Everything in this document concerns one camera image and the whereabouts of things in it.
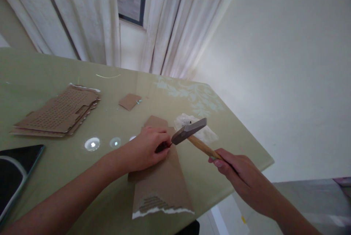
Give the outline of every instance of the green table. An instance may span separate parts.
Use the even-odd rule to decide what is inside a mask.
[[[182,113],[207,117],[219,140],[211,148],[225,148],[247,155],[260,169],[273,164],[272,157],[229,110],[210,86],[149,73],[108,67],[56,56],[0,49],[0,150],[44,144],[46,150],[12,208],[7,224],[14,222],[53,192],[74,179],[99,158],[112,151],[110,140],[122,144],[139,134],[150,115],[166,119],[170,126]],[[43,106],[69,83],[101,90],[101,101],[71,137],[40,138],[10,135],[12,125]],[[132,111],[118,105],[128,93],[142,97]],[[98,137],[94,151],[86,140]],[[70,234],[174,234],[231,194],[234,189],[207,156],[184,141],[177,146],[195,215],[162,212],[132,220],[134,186],[127,176],[113,182],[87,208]]]

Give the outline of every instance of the floor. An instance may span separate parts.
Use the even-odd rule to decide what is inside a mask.
[[[276,183],[276,188],[322,234],[351,234],[351,199],[332,180]],[[198,218],[200,235],[255,235],[282,232],[234,193]]]

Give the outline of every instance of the cardboard piece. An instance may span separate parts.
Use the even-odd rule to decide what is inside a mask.
[[[164,127],[167,121],[155,116],[149,118],[145,126]],[[176,130],[167,127],[172,137]],[[128,181],[136,182],[132,218],[163,211],[167,214],[180,212],[194,213],[184,175],[179,163],[175,145],[171,145],[167,158],[143,171],[132,172]]]
[[[99,94],[94,89],[69,85],[60,95],[15,124],[10,134],[44,137],[72,135],[91,110],[96,108],[98,100]]]
[[[128,94],[123,99],[121,99],[118,104],[122,107],[126,108],[127,110],[131,111],[133,107],[136,105],[136,102],[141,99],[140,96],[134,94]]]

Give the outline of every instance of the black tablet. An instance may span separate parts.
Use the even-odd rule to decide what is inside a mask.
[[[0,151],[0,229],[43,150],[34,145]]]

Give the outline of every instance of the window frame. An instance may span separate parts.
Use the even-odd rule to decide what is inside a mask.
[[[143,27],[143,24],[144,24],[144,12],[145,12],[145,2],[146,2],[146,0],[140,0],[139,20],[135,20],[133,18],[130,18],[130,17],[125,16],[125,15],[120,14],[120,13],[118,13],[118,17]]]

